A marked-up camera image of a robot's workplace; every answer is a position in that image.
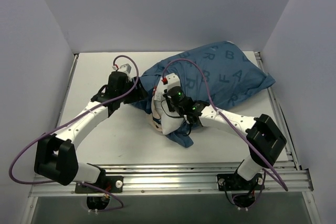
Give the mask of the white pillow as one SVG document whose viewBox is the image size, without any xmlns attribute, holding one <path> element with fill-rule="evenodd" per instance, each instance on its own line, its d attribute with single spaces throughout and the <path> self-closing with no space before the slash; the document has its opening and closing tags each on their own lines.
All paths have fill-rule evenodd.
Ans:
<svg viewBox="0 0 336 224">
<path fill-rule="evenodd" d="M 177 113 L 168 110 L 167 103 L 163 101 L 163 98 L 161 101 L 154 101 L 155 90 L 156 87 L 154 87 L 151 101 L 153 125 L 158 131 L 162 132 L 163 135 L 169 135 L 182 125 L 183 119 L 174 118 L 174 116 L 177 116 Z"/>
</svg>

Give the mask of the blue cartoon print pillowcase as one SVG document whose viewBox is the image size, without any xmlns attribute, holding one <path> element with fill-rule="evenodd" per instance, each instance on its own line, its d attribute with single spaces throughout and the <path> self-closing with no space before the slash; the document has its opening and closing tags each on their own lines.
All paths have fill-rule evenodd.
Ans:
<svg viewBox="0 0 336 224">
<path fill-rule="evenodd" d="M 193 100 L 229 110 L 271 87 L 276 81 L 254 65 L 229 41 L 215 42 L 165 58 L 146 70 L 140 81 L 148 97 L 132 106 L 152 115 L 154 87 L 163 74 L 175 73 L 185 94 Z"/>
</svg>

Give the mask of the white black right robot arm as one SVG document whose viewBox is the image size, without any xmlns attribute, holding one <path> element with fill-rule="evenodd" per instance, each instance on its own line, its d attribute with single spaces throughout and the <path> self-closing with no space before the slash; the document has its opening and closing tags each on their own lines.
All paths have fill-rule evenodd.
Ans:
<svg viewBox="0 0 336 224">
<path fill-rule="evenodd" d="M 281 130 L 266 114 L 254 118 L 231 113 L 208 102 L 192 100 L 181 87 L 165 90 L 164 97 L 168 100 L 168 108 L 177 112 L 186 123 L 222 131 L 232 129 L 243 137 L 249 146 L 249 156 L 233 175 L 233 182 L 238 188 L 244 189 L 250 185 L 261 169 L 273 167 L 287 144 Z"/>
</svg>

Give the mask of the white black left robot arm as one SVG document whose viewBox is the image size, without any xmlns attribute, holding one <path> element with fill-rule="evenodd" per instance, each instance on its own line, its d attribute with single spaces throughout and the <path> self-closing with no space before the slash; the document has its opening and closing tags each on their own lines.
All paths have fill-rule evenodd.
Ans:
<svg viewBox="0 0 336 224">
<path fill-rule="evenodd" d="M 131 78 L 127 72 L 113 71 L 108 83 L 93 95 L 76 118 L 38 141 L 35 173 L 61 185 L 87 183 L 92 191 L 102 191 L 106 185 L 105 170 L 79 162 L 76 150 L 90 132 L 108 119 L 121 104 L 141 101 L 147 95 L 139 77 Z"/>
</svg>

